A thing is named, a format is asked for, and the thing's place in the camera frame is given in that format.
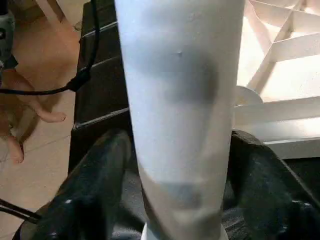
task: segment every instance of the white lattice structure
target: white lattice structure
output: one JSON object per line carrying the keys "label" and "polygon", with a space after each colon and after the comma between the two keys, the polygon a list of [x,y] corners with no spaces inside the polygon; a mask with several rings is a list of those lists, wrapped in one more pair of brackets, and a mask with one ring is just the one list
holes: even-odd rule
{"label": "white lattice structure", "polygon": [[238,85],[262,104],[236,108],[235,128],[282,158],[320,156],[320,0],[247,0]]}

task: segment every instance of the tiled floor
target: tiled floor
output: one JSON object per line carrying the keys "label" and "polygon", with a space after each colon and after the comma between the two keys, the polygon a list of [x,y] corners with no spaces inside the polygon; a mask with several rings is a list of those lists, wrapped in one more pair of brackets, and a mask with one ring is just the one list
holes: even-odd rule
{"label": "tiled floor", "polygon": [[[68,38],[62,40],[45,18],[16,29],[13,52],[18,70],[37,90],[62,86],[76,74],[79,44]],[[75,94],[66,92],[41,100],[48,108],[65,112],[66,120],[42,122],[32,111],[21,108],[14,97],[0,96],[0,101],[14,103],[14,112],[20,110],[23,117],[18,129],[25,139],[25,160],[19,165],[5,157],[6,145],[0,142],[0,198],[32,211],[52,199],[67,176]],[[0,212],[0,240],[12,239],[21,222]]]}

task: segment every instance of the white plastic part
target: white plastic part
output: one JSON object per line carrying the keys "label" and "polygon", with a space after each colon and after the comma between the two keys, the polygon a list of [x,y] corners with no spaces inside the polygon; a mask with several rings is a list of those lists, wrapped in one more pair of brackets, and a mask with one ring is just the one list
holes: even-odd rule
{"label": "white plastic part", "polygon": [[[143,227],[141,240],[157,240],[152,231],[148,228],[148,224],[146,223]],[[217,240],[228,240],[228,235],[224,228],[221,226],[220,238]]]}
{"label": "white plastic part", "polygon": [[149,205],[173,240],[227,239],[221,235],[221,207],[244,1],[115,5]]}
{"label": "white plastic part", "polygon": [[236,129],[283,159],[320,156],[320,0],[246,0],[238,85],[262,104],[236,108]]}

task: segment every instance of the beige floor tile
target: beige floor tile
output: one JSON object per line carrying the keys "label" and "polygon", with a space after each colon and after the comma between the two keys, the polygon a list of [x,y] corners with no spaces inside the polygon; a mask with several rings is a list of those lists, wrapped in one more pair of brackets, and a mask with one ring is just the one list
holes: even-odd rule
{"label": "beige floor tile", "polygon": [[75,93],[61,93],[55,97],[50,97],[46,103],[47,106],[53,106],[52,108],[50,107],[53,111],[64,112],[66,119],[63,122],[47,123],[36,117],[32,111],[29,111],[35,118],[30,121],[22,120],[18,127],[26,130],[22,138],[25,152],[64,138],[71,133],[74,123]]}
{"label": "beige floor tile", "polygon": [[10,233],[10,234],[5,235],[5,236],[0,236],[0,240],[12,240],[14,235],[15,235],[14,233]]}
{"label": "beige floor tile", "polygon": [[[50,201],[67,176],[70,137],[27,152],[22,164],[7,160],[0,174],[0,196],[36,211]],[[21,221],[0,213],[0,236],[17,230]]]}

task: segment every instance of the child's leg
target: child's leg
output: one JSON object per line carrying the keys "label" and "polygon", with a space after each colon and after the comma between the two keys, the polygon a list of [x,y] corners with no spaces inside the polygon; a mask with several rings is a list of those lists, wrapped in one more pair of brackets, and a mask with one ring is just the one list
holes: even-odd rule
{"label": "child's leg", "polygon": [[[28,80],[20,75],[14,68],[7,69],[3,72],[3,81],[10,89],[34,91],[34,88]],[[49,112],[44,109],[37,96],[18,95],[17,97],[29,105],[36,114],[47,123],[62,122],[66,118],[66,115],[62,112]]]}
{"label": "child's leg", "polygon": [[24,152],[19,141],[12,136],[10,132],[10,123],[7,115],[0,110],[0,138],[4,139],[7,143],[10,158],[14,163],[22,163],[24,160]]}

